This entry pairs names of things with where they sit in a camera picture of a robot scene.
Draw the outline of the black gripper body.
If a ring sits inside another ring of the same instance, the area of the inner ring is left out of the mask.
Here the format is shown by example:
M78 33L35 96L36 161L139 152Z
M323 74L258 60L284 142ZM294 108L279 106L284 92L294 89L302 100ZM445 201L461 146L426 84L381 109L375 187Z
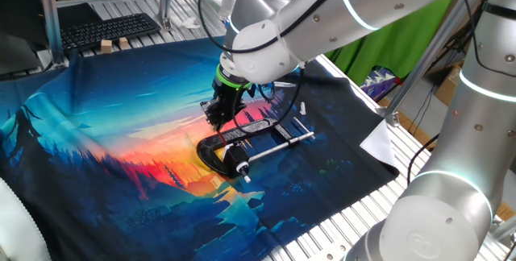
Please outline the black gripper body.
M225 78L221 73L215 75L213 81L214 96L209 101L209 110L218 109L220 115L223 111L232 110L233 119L246 107L242 101L243 93L251 86L251 83L234 83Z

